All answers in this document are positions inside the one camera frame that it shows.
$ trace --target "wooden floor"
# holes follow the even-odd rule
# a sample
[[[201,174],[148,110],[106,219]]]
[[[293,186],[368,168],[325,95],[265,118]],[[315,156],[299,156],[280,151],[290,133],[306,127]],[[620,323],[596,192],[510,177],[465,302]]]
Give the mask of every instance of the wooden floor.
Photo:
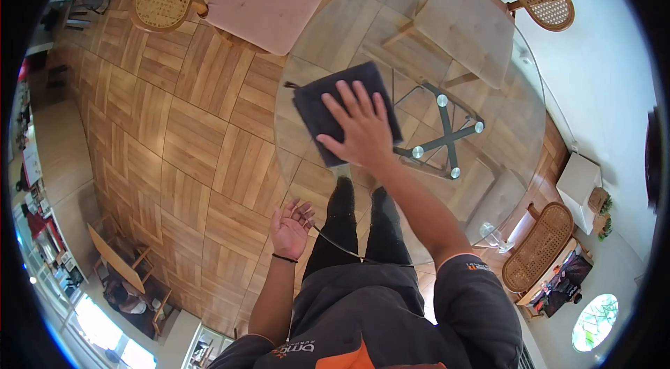
[[[130,1],[112,0],[89,29],[61,34],[50,55],[70,67],[98,203],[126,236],[154,249],[155,275],[175,305],[216,331],[244,333],[267,275],[269,218],[288,192],[273,132],[285,58],[229,47],[194,13],[174,32],[144,33],[129,20]],[[524,201],[542,208],[556,200],[566,161],[547,116]],[[522,218],[520,208],[504,233]],[[299,261],[296,292],[314,241]],[[484,257],[493,264],[500,257],[491,251]],[[431,308],[435,271],[417,273]]]

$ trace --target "hand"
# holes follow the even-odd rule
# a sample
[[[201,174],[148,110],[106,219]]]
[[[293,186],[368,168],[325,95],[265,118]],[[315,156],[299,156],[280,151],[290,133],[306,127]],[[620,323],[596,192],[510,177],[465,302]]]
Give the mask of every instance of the hand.
[[[345,81],[338,81],[335,86],[351,116],[330,94],[323,94],[321,99],[344,130],[344,143],[325,134],[317,135],[316,140],[340,159],[360,165],[374,175],[381,165],[393,161],[393,138],[384,100],[380,93],[374,93],[373,109],[360,81],[353,82],[356,97]]]
[[[305,202],[300,207],[296,197],[289,202],[284,210],[275,206],[275,213],[272,215],[270,223],[270,239],[275,248],[275,254],[278,256],[297,260],[302,256],[307,244],[307,233],[312,228],[310,218],[314,216],[314,211],[310,210],[312,204]]]

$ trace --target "round window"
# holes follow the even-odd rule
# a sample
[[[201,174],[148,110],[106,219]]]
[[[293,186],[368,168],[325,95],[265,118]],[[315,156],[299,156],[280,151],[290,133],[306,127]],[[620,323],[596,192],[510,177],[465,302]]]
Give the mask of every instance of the round window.
[[[580,352],[590,352],[612,330],[619,312],[619,302],[611,293],[597,296],[582,311],[572,330],[572,345]]]

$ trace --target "person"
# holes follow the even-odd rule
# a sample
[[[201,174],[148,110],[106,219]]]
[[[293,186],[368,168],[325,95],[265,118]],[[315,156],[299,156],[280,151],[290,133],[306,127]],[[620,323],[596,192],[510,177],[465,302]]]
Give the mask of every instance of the person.
[[[149,300],[145,294],[133,285],[119,279],[113,279],[106,284],[103,296],[115,311],[128,314],[141,314],[147,308],[153,312],[160,306],[160,301],[156,298],[152,301]]]
[[[249,334],[209,368],[516,369],[521,326],[502,285],[473,254],[454,215],[393,156],[381,96],[370,100],[359,81],[352,83],[356,96],[343,81],[336,87],[346,110],[327,94],[322,100],[343,128],[344,143],[326,135],[316,139],[383,187],[373,193],[366,260],[360,263],[319,235],[294,300],[296,261],[314,212],[309,203],[298,206],[297,199],[283,211],[275,208],[269,231],[274,254]],[[437,325],[423,316],[393,200],[435,262]],[[355,251],[352,206],[352,184],[340,175],[322,231],[343,246],[350,241]]]

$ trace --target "glass tabletop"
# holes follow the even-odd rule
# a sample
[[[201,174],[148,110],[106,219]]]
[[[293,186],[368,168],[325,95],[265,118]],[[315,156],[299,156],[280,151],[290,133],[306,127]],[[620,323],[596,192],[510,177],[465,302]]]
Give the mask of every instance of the glass tabletop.
[[[529,187],[545,131],[542,82],[513,18],[491,0],[332,0],[312,17],[281,76],[275,144],[289,195],[312,202],[318,228],[336,180],[283,84],[368,61],[402,130],[398,161],[449,207],[472,245],[488,246],[490,226],[501,228]],[[346,249],[363,257],[374,179],[350,168],[358,251]],[[412,263],[431,263],[398,212]]]

